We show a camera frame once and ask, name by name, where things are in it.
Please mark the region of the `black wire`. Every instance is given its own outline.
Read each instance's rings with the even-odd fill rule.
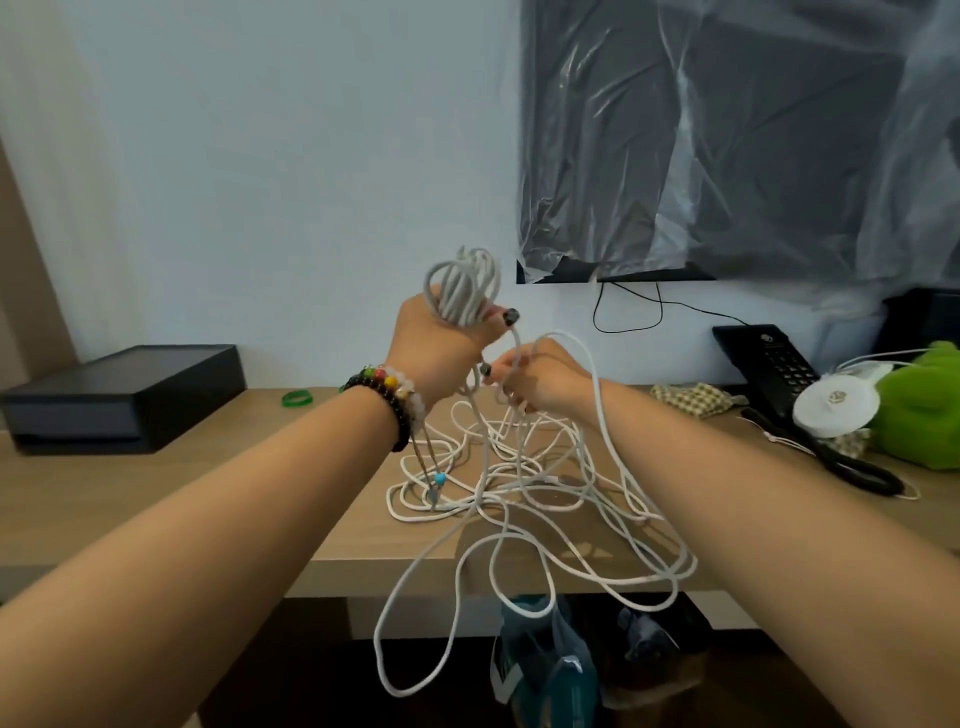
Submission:
[[[597,326],[597,309],[600,307],[600,302],[603,301],[603,292],[604,292],[604,287],[606,285],[607,285],[606,283],[603,283],[603,282],[600,283],[600,295],[597,296],[597,304],[596,306],[593,307],[593,327],[596,328],[598,331],[600,331],[600,333],[631,333],[633,331],[649,331],[651,328],[656,328],[663,323],[664,301],[663,301],[663,296],[660,295],[660,284],[657,283],[657,297],[660,299],[660,319],[655,324],[649,327],[642,327],[642,328],[624,328],[622,331],[606,331],[598,327]]]
[[[623,331],[604,331],[602,328],[597,326],[597,309],[600,308],[600,302],[603,300],[603,292],[604,292],[605,285],[606,285],[605,282],[600,283],[600,295],[597,296],[596,306],[593,307],[593,327],[596,328],[601,333],[630,333],[631,331],[646,331],[651,328],[658,327],[660,324],[663,323],[663,307],[665,304],[681,305],[684,308],[689,308],[694,311],[699,311],[700,313],[706,313],[710,316],[721,316],[722,318],[725,318],[725,319],[732,319],[733,321],[736,321],[738,324],[742,324],[745,327],[749,326],[749,324],[745,322],[743,319],[738,319],[736,318],[736,316],[731,316],[730,314],[727,314],[727,313],[718,313],[717,311],[707,311],[705,308],[697,308],[695,305],[690,305],[689,303],[682,303],[680,301],[664,301],[663,295],[660,292],[660,284],[658,282],[657,282],[657,297],[655,299],[652,299],[649,296],[644,296],[642,293],[637,293],[635,290],[627,288],[627,286],[621,285],[620,283],[611,282],[611,285],[615,285],[617,288],[622,288],[627,293],[632,293],[633,295],[639,298],[642,298],[644,301],[659,303],[660,304],[660,320],[649,327],[627,328],[627,329],[624,329]]]

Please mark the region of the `person's left arm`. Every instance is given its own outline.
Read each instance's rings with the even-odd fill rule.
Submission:
[[[400,309],[387,362],[430,407],[506,330],[502,309],[491,314],[449,328],[417,296]],[[0,724],[181,725],[379,468],[397,430],[378,394],[347,390],[0,609]]]

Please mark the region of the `green rubber band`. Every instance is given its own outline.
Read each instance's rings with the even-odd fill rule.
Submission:
[[[313,395],[305,389],[298,389],[294,392],[287,392],[280,398],[280,403],[284,407],[305,407],[307,404],[313,404]]]

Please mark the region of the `hand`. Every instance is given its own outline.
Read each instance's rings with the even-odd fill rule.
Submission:
[[[545,410],[562,417],[577,418],[585,403],[592,402],[591,377],[570,353],[553,339],[540,339],[520,347],[520,362],[513,376],[516,349],[491,364],[484,384],[502,384],[511,403],[527,403],[527,411]]]
[[[480,307],[487,307],[487,302]],[[467,374],[483,361],[483,349],[506,333],[505,313],[505,308],[491,306],[481,323],[456,328],[434,315],[423,294],[414,296],[403,302],[396,316],[386,363],[413,380],[429,411],[464,385]]]

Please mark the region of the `wooden table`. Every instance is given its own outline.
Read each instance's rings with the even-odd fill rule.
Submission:
[[[334,389],[315,389],[323,401]],[[154,455],[78,457],[22,457],[6,433],[0,433],[0,600],[7,599],[78,550],[103,536],[134,514],[177,490],[194,478],[263,440],[307,411],[284,409],[283,390],[250,390],[230,402],[176,442]],[[489,393],[481,398],[489,416],[499,411]],[[456,430],[449,421],[450,407],[441,403],[431,423],[445,432]],[[469,416],[462,416],[464,425]],[[728,413],[709,421],[736,437],[768,448],[812,473],[822,469],[801,453],[772,445],[752,425]],[[615,468],[602,442],[592,435],[588,444],[601,473]],[[451,525],[447,520],[408,524],[395,521],[386,508],[387,488],[403,479],[392,454],[341,518],[304,569],[290,596],[383,596],[390,592],[404,568]],[[960,473],[932,473],[882,456],[876,462],[890,467],[920,488],[924,497],[911,502],[860,493],[834,481],[836,487],[856,493],[865,502],[949,550],[960,551]],[[466,482],[480,471],[480,446],[457,470]],[[736,517],[735,505],[731,517]],[[585,507],[557,518],[578,549],[600,573],[621,577],[639,575],[636,558],[603,524],[596,510]],[[530,523],[538,537],[563,553],[560,540],[545,525]],[[816,524],[811,525],[815,538]],[[453,573],[459,555],[477,538],[492,533],[492,526],[477,520],[426,559],[408,584],[406,595],[452,595]],[[663,552],[673,550],[669,532],[647,527],[646,535]],[[479,549],[464,570],[467,593],[489,593],[487,573],[490,550]],[[564,557],[570,564],[572,554]],[[588,582],[553,569],[562,592],[593,591]],[[536,552],[521,542],[504,545],[497,570],[500,586],[510,594],[545,589]],[[684,582],[688,590],[721,589],[706,567]]]

